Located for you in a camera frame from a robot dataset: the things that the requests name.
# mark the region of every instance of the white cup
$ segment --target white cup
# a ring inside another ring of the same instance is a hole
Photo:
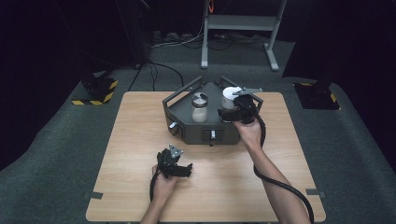
[[[223,97],[221,99],[221,105],[226,109],[235,109],[235,105],[233,104],[233,99],[235,99],[238,95],[233,95],[236,91],[241,91],[240,87],[227,87],[223,90]]]

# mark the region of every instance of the dark floor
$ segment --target dark floor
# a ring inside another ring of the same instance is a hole
[[[234,43],[224,50],[214,48],[226,48],[226,43],[209,44],[207,69],[200,67],[200,49],[153,48],[149,58],[176,69],[185,83],[198,76],[207,81],[225,76],[241,86],[281,92],[315,183],[326,194],[324,223],[396,219],[396,176],[339,86],[332,84],[331,91],[340,110],[305,110],[292,83],[310,80],[281,78],[293,43],[277,41],[274,46],[279,72],[271,71],[262,43]],[[130,68],[113,71],[119,84],[107,105],[77,106],[68,99],[29,150],[0,172],[0,223],[90,223],[84,194],[93,190],[121,97],[136,74]],[[155,91],[181,87],[174,71],[146,64],[131,91],[153,91],[152,76],[157,76]]]

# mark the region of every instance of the metal stand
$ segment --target metal stand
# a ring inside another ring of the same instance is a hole
[[[204,18],[204,43],[202,45],[201,67],[207,68],[207,33],[209,29],[227,29],[227,30],[256,30],[272,31],[269,43],[264,44],[268,60],[273,71],[278,71],[275,55],[272,51],[276,40],[277,30],[282,21],[283,11],[285,10],[287,0],[281,0],[279,11],[274,17],[264,16],[234,16],[234,15],[209,15],[209,0],[205,0],[205,18]]]

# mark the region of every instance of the person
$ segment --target person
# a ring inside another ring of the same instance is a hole
[[[238,129],[241,140],[260,174],[290,185],[288,179],[283,176],[262,150],[262,129],[260,123],[255,119],[253,123],[248,125],[242,124],[239,121],[233,122],[233,125]],[[153,173],[155,173],[156,166],[152,169]],[[158,175],[157,182],[154,186],[153,200],[140,223],[158,223],[163,207],[171,197],[178,180],[179,177],[177,176],[171,176],[166,179],[163,174]],[[280,223],[310,223],[304,204],[297,196],[286,189],[264,180],[262,183],[268,200]]]

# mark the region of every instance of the metal bracket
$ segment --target metal bracket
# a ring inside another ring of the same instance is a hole
[[[252,93],[255,93],[255,92],[261,92],[261,91],[262,91],[262,88],[259,88],[259,89],[247,89],[246,87],[244,87],[240,91],[233,92],[233,95],[248,95],[248,94],[252,94]]]
[[[172,158],[176,158],[178,156],[181,156],[181,154],[183,154],[183,150],[178,149],[177,147],[175,147],[172,144],[169,144],[169,150],[171,151],[171,156]]]

